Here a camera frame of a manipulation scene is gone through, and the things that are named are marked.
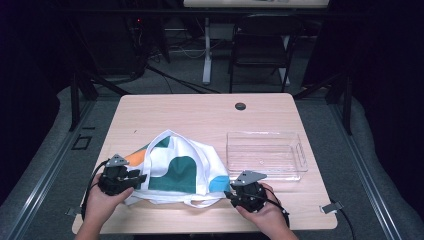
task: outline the clear plastic container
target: clear plastic container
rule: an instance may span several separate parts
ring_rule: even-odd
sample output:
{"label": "clear plastic container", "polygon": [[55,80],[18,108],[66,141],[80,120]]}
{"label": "clear plastic container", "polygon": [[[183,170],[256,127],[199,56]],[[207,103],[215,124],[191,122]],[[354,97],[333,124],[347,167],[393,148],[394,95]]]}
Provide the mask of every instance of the clear plastic container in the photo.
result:
{"label": "clear plastic container", "polygon": [[251,170],[269,179],[299,181],[308,166],[297,133],[229,132],[227,169],[232,180]]}

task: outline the human hand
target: human hand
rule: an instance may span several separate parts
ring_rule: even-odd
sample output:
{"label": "human hand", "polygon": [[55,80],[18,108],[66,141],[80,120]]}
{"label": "human hand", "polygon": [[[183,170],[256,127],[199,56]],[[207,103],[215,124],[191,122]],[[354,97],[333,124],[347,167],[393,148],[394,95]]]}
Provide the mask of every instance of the human hand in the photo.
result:
{"label": "human hand", "polygon": [[88,195],[84,222],[75,239],[96,239],[103,224],[110,218],[116,206],[134,191],[134,188],[128,188],[116,196],[109,196],[97,186],[99,179],[100,174],[97,174],[93,179],[92,188]]}
{"label": "human hand", "polygon": [[[275,198],[271,186],[266,183],[261,183],[266,190],[267,198],[271,201],[278,202]],[[258,212],[248,212],[241,206],[236,207],[237,211],[247,220],[253,222],[262,233],[267,235],[271,240],[278,239],[297,239],[296,235],[287,227],[283,214],[277,206],[266,203],[265,206]]]}
{"label": "human hand", "polygon": [[99,179],[100,174],[97,174],[93,179],[93,187],[88,196],[84,221],[96,221],[103,225],[115,211],[116,206],[128,198],[134,188],[128,188],[115,196],[109,196],[103,193],[97,185]]}

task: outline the cable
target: cable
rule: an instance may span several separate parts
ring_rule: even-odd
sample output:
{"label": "cable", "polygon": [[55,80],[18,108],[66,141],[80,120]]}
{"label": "cable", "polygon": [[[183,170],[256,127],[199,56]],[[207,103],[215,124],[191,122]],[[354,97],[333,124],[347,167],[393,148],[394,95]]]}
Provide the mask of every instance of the cable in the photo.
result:
{"label": "cable", "polygon": [[[137,80],[137,77],[122,78],[122,79],[117,79],[117,80],[108,80],[108,82],[112,83],[113,85],[120,85],[120,84],[124,84],[124,83],[134,82],[135,80]],[[94,83],[94,84],[100,84],[101,85],[101,83],[98,83],[93,79],[91,79],[91,82]]]}
{"label": "cable", "polygon": [[180,79],[174,78],[174,77],[172,77],[172,76],[169,76],[169,75],[167,75],[166,73],[161,72],[161,71],[159,71],[158,69],[153,68],[152,66],[150,66],[150,65],[148,65],[148,64],[147,64],[147,66],[146,66],[146,69],[149,69],[149,70],[150,70],[150,71],[152,71],[152,72],[155,72],[155,73],[157,73],[157,74],[159,74],[159,75],[162,75],[163,77],[167,77],[167,78],[169,78],[169,79],[171,79],[171,80],[174,80],[174,81],[178,82],[179,84],[181,84],[181,85],[183,85],[183,86],[185,86],[185,87],[187,87],[187,88],[190,88],[190,89],[192,89],[193,91],[195,91],[195,92],[197,92],[197,93],[205,94],[206,92],[202,92],[202,91],[200,91],[200,90],[196,89],[195,87],[197,87],[197,88],[201,88],[201,89],[204,89],[204,90],[207,90],[207,91],[213,92],[213,93],[220,93],[220,92],[218,92],[218,91],[216,91],[216,90],[209,89],[209,88],[206,88],[206,87],[202,87],[202,86],[199,86],[199,85],[197,85],[197,84],[190,83],[190,82],[186,82],[186,81],[183,81],[183,80],[180,80]]}
{"label": "cable", "polygon": [[270,192],[275,197],[275,199],[277,199],[278,204],[281,206],[280,199],[278,199],[277,196],[275,196],[275,193],[268,188],[264,187],[264,189],[267,190],[268,192]]}
{"label": "cable", "polygon": [[[172,48],[172,47],[185,47],[185,46],[189,46],[193,43],[195,43],[197,41],[197,39],[194,38],[185,38],[183,41],[181,42],[175,42],[172,43],[170,45],[167,46],[167,48]],[[153,58],[153,57],[158,57],[161,56],[161,52],[159,51],[159,49],[157,47],[154,48],[154,50],[151,51],[151,53],[149,54],[149,58]]]}
{"label": "cable", "polygon": [[169,91],[171,92],[171,94],[174,94],[174,93],[172,92],[171,85],[169,85],[168,79],[167,79],[165,76],[163,76],[163,75],[162,75],[162,77],[163,77],[163,79],[165,79],[165,82],[166,82],[166,84],[168,85],[168,88],[169,88]]}
{"label": "cable", "polygon": [[[333,199],[330,198],[331,203],[336,203],[336,201],[334,201]],[[350,231],[352,232],[352,239],[356,240],[356,234],[355,234],[355,230],[353,229],[353,225],[352,222],[349,220],[349,218],[347,217],[345,211],[343,211],[343,209],[339,209],[339,211],[342,213],[342,215],[344,216],[344,218],[346,219],[347,224],[350,227]]]}
{"label": "cable", "polygon": [[[218,40],[218,42],[215,45],[211,46],[210,49],[214,49],[217,46],[219,46],[221,43],[225,43],[225,42],[227,42],[227,41],[226,40],[222,40],[222,39],[221,40]],[[171,45],[171,46],[169,46],[169,49],[178,48],[178,49],[181,49],[181,51],[169,51],[169,53],[181,53],[182,52],[182,53],[184,53],[184,55],[186,55],[187,57],[189,57],[191,59],[200,58],[203,55],[205,55],[205,53],[206,53],[206,49],[184,49],[183,47],[184,46],[180,46],[178,44]],[[188,54],[187,52],[202,52],[202,53],[199,54],[199,55],[197,55],[197,56],[192,56],[192,55]],[[155,57],[158,57],[158,56],[161,56],[161,55],[162,54],[158,50],[156,50],[156,51],[154,51],[154,53],[152,53],[152,56],[150,56],[149,59],[155,58]]]}
{"label": "cable", "polygon": [[199,19],[198,19],[198,18],[196,18],[196,22],[197,22],[197,25],[199,26],[200,30],[202,31],[202,33],[203,33],[203,35],[204,35],[204,34],[205,34],[205,31],[203,30],[202,24],[200,24],[200,22],[199,22]]}
{"label": "cable", "polygon": [[97,166],[97,167],[96,167],[96,169],[94,170],[94,172],[91,174],[90,181],[88,182],[88,186],[87,186],[87,188],[86,188],[86,190],[85,190],[84,201],[83,201],[83,203],[82,203],[82,205],[81,205],[81,217],[82,217],[82,220],[83,220],[83,221],[84,221],[84,218],[85,218],[85,210],[87,209],[87,201],[88,201],[88,196],[90,195],[90,190],[91,190],[91,188],[92,188],[92,187],[94,187],[95,185],[97,185],[97,183],[96,183],[96,184],[94,184],[94,185],[92,186],[92,185],[91,185],[91,183],[93,182],[94,177],[96,176],[96,174],[97,174],[97,172],[99,171],[99,169],[100,169],[102,166],[106,165],[106,163],[107,163],[108,161],[109,161],[109,159],[108,159],[108,160],[106,160],[106,161],[103,161],[102,163],[100,163],[100,165],[99,165],[99,166]]}

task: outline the dark background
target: dark background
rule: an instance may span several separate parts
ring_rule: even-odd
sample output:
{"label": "dark background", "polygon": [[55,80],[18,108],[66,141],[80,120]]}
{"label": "dark background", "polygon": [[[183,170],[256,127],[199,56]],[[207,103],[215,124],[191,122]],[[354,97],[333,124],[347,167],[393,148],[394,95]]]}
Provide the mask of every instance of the dark background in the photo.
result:
{"label": "dark background", "polygon": [[[52,126],[59,109],[56,94],[69,86],[76,71],[99,70],[87,45],[74,34],[81,31],[88,36],[90,30],[73,29],[57,13],[46,11],[51,5],[55,4],[29,0],[2,1],[0,5],[0,82],[6,96],[2,101],[1,202]],[[376,4],[339,0],[331,2],[329,11],[370,9],[377,10],[379,18],[372,28],[372,45],[364,49],[368,51],[352,76],[353,94],[366,111],[381,164],[424,219],[424,6],[418,1]],[[122,32],[122,25],[114,26],[111,30]],[[304,84],[323,81],[343,69],[356,51],[363,28],[363,23],[325,21]],[[127,39],[121,36],[115,40],[125,49],[120,52],[130,56],[133,53]],[[118,68],[128,72],[135,59],[127,63],[99,61],[105,68],[109,64],[110,70],[120,64]]]}

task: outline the table leg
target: table leg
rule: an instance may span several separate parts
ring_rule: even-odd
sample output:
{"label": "table leg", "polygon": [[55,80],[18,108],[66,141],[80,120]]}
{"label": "table leg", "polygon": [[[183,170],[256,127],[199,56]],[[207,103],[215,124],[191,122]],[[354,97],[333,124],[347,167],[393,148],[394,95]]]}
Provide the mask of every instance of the table leg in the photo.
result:
{"label": "table leg", "polygon": [[[283,41],[284,41],[284,47],[287,48],[287,44],[289,43],[289,36],[284,36]],[[283,78],[284,78],[284,75],[286,74],[286,69],[279,68],[278,72],[280,73],[281,83],[283,83],[284,82]],[[289,77],[287,76],[286,87],[288,86],[290,86],[290,80],[289,80]]]}
{"label": "table leg", "polygon": [[209,18],[205,19],[205,66],[203,68],[203,84],[208,85],[211,83],[211,39],[210,39],[210,25]]}

